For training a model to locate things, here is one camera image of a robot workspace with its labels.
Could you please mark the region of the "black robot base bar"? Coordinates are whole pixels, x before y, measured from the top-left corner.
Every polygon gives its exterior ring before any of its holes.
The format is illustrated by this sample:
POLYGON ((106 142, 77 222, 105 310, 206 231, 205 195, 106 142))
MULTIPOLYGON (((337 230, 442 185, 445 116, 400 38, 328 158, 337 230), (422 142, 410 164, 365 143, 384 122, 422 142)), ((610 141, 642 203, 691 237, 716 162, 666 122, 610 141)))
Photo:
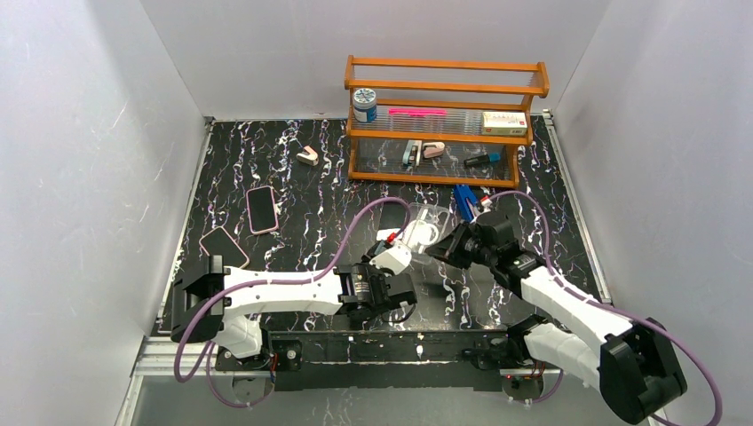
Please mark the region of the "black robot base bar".
POLYGON ((500 330, 265 332, 260 354, 238 359, 220 348, 216 366, 239 377, 274 367, 278 391, 468 388, 537 398, 559 378, 500 330))

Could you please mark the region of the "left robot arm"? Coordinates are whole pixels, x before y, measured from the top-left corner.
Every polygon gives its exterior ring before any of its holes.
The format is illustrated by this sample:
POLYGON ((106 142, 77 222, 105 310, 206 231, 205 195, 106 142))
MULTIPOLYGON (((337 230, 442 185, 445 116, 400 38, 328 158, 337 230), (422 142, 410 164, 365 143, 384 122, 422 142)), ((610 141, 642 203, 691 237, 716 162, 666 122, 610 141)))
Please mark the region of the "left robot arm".
POLYGON ((212 342, 246 359, 266 349, 261 313, 315 312, 361 323, 416 304, 409 275, 372 262, 328 272, 258 272, 209 256, 172 284, 170 339, 212 342))

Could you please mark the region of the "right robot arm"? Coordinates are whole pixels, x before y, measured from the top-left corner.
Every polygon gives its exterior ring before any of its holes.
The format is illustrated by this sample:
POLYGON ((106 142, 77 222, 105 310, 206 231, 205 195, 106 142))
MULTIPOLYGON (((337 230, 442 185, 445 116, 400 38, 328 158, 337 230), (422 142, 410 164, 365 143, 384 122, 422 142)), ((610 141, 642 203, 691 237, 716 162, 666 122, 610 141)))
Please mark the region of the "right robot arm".
POLYGON ((545 317, 533 315, 508 328, 519 353, 580 378, 624 422, 643 422, 686 392, 678 357, 657 321, 643 325, 595 306, 592 296, 521 247, 504 214, 462 222, 425 252, 456 268, 486 266, 497 284, 543 309, 545 317))

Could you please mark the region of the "clear magsafe phone case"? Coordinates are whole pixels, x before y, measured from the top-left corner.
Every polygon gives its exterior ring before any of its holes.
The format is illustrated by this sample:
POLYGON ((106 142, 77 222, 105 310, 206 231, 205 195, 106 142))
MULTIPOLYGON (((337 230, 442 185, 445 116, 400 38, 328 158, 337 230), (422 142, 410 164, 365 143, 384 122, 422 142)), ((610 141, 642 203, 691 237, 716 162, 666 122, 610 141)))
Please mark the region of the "clear magsafe phone case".
POLYGON ((410 223, 415 223, 414 227, 426 227, 432 225, 439 234, 443 234, 448 226, 453 223, 452 212, 445 207, 412 202, 408 205, 410 214, 410 223))

